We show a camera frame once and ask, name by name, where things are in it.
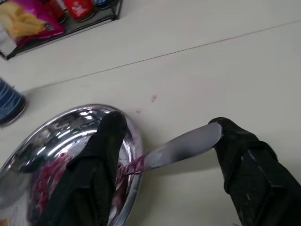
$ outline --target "blue can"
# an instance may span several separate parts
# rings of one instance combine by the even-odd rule
[[[0,125],[12,123],[25,109],[26,99],[0,78]]]

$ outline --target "chip bag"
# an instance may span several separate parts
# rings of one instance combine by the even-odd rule
[[[3,2],[0,4],[0,24],[18,47],[33,39],[46,39],[64,32],[39,0]]]

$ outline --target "stainless steel plate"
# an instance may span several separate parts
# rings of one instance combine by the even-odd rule
[[[44,189],[51,194],[56,175],[64,170],[62,162],[82,151],[103,116],[112,111],[119,110],[107,105],[79,106],[52,118],[29,135],[1,168],[0,220],[6,219],[10,226],[34,226],[43,205],[41,199],[45,198]],[[140,134],[126,118],[128,131],[119,155],[124,165],[143,154]],[[127,199],[114,225],[125,224],[141,179],[141,175],[129,177]]]

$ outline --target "red can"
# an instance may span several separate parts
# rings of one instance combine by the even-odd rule
[[[64,3],[77,22],[87,20],[95,13],[91,0],[64,0]]]
[[[59,23],[65,21],[65,11],[56,0],[41,0],[41,2],[46,6],[50,15],[52,15]]]

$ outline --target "wire rack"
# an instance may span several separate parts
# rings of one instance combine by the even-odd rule
[[[70,37],[77,33],[89,30],[91,28],[106,24],[108,22],[118,20],[120,17],[121,7],[123,0],[116,0],[111,5],[106,7],[106,9],[100,9],[96,11],[96,14],[90,19],[77,23],[71,15],[66,11],[66,20],[62,23],[62,26],[65,29],[65,32],[61,35],[49,39],[36,39],[33,40],[22,47],[16,47],[10,54],[6,55],[0,49],[0,56],[4,59],[9,60],[12,57],[20,55],[22,53],[31,51],[33,49],[45,46],[47,44],[59,41],[61,39]]]

